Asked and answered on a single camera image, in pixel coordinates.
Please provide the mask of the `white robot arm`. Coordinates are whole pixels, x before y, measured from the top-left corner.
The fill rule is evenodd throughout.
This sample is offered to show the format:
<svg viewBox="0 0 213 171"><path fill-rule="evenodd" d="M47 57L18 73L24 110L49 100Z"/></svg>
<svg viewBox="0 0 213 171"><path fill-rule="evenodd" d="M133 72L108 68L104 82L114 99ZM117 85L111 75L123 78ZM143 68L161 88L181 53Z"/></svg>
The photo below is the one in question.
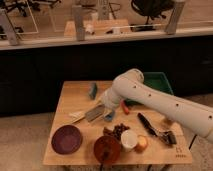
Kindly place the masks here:
<svg viewBox="0 0 213 171"><path fill-rule="evenodd" d="M116 109L120 101L130 99L178 122L195 134L213 143L213 108L176 97L146 86L144 75L130 69L117 76L100 101L109 109Z"/></svg>

